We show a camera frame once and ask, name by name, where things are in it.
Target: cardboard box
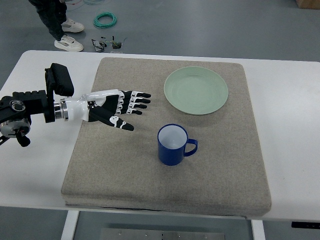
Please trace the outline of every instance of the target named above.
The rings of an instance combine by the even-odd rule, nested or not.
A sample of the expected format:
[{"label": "cardboard box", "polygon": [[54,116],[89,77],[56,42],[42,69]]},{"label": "cardboard box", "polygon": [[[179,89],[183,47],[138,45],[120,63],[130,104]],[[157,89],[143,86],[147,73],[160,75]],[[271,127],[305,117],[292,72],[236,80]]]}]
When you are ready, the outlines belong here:
[{"label": "cardboard box", "polygon": [[296,0],[301,9],[320,9],[320,0]]}]

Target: blue mug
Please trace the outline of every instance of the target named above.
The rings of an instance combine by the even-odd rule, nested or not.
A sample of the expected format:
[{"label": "blue mug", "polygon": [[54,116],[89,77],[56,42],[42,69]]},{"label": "blue mug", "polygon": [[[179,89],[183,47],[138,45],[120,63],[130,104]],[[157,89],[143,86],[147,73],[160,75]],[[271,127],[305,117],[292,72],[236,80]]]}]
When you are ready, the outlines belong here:
[{"label": "blue mug", "polygon": [[[160,128],[158,135],[158,157],[168,166],[179,164],[184,157],[189,157],[198,149],[198,141],[188,138],[187,131],[178,124],[167,124]],[[186,145],[195,145],[194,149],[186,152]]]}]

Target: plate rim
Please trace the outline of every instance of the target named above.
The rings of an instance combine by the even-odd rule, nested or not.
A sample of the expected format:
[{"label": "plate rim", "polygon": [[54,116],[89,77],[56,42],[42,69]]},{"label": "plate rim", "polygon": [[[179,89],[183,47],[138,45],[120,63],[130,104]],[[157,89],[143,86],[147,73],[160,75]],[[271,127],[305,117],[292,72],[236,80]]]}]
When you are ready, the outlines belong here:
[{"label": "plate rim", "polygon": [[[225,101],[223,102],[223,104],[222,104],[221,106],[219,106],[219,107],[218,107],[216,110],[214,110],[214,111],[210,111],[210,112],[206,112],[206,113],[190,113],[190,112],[186,112],[186,111],[183,111],[183,110],[179,109],[178,107],[176,107],[174,104],[172,104],[172,103],[170,102],[170,100],[168,99],[168,96],[167,96],[167,94],[166,94],[166,83],[167,83],[168,79],[170,78],[170,76],[171,76],[172,74],[174,74],[174,73],[177,72],[177,71],[181,71],[182,69],[186,69],[186,68],[205,69],[206,71],[213,72],[214,74],[216,74],[216,75],[223,81],[223,83],[225,84],[225,87],[226,87],[226,98],[225,98]],[[178,69],[174,70],[173,72],[171,72],[171,73],[169,74],[169,76],[167,76],[167,78],[166,78],[165,81],[164,81],[163,92],[164,92],[164,95],[165,95],[165,98],[167,99],[167,101],[168,101],[174,108],[178,109],[179,111],[181,111],[181,112],[183,112],[183,113],[185,113],[185,114],[189,114],[189,115],[207,115],[207,114],[214,113],[214,112],[216,112],[217,110],[219,110],[220,108],[222,108],[222,107],[225,105],[225,103],[227,102],[228,97],[229,97],[229,88],[228,88],[228,85],[227,85],[226,81],[225,81],[217,72],[215,72],[215,71],[213,71],[213,70],[211,70],[211,69],[208,69],[208,68],[206,68],[206,67],[203,67],[203,66],[195,66],[195,65],[192,65],[192,66],[184,66],[184,67],[178,68]]]}]

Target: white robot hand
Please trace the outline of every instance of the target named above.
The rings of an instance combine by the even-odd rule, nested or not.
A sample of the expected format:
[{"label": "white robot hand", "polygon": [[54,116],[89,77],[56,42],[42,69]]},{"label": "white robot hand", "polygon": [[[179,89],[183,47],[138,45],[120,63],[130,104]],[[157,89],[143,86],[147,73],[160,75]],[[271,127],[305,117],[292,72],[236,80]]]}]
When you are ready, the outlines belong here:
[{"label": "white robot hand", "polygon": [[138,109],[146,109],[151,95],[139,91],[121,91],[118,89],[96,91],[80,98],[67,97],[55,103],[56,119],[82,119],[88,122],[100,121],[106,125],[133,131],[134,127],[117,115],[137,114]]}]

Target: beige cushion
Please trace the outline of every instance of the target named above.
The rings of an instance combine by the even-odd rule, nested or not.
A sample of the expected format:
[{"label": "beige cushion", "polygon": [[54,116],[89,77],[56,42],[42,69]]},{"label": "beige cushion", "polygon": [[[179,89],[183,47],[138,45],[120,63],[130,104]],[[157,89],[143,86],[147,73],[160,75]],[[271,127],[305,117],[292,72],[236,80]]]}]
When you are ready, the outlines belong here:
[{"label": "beige cushion", "polygon": [[[201,66],[225,80],[225,105],[207,115],[189,115],[164,95],[166,78],[186,66]],[[142,115],[120,117],[126,131],[101,122],[83,122],[63,182],[69,205],[147,209],[177,213],[261,216],[271,196],[242,65],[225,62],[102,59],[92,91],[150,93]],[[177,166],[158,160],[157,133],[182,125],[198,140],[198,151]]]}]

